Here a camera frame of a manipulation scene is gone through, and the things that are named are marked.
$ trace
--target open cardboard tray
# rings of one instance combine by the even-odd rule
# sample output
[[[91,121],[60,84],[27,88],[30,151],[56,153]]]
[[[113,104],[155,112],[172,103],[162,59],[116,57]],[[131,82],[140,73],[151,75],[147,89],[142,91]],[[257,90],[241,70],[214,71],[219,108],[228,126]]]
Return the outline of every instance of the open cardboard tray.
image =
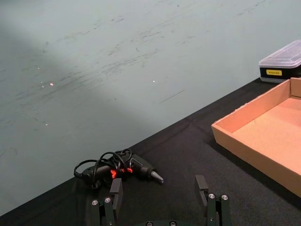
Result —
[[[284,81],[212,130],[217,143],[301,197],[301,79]]]

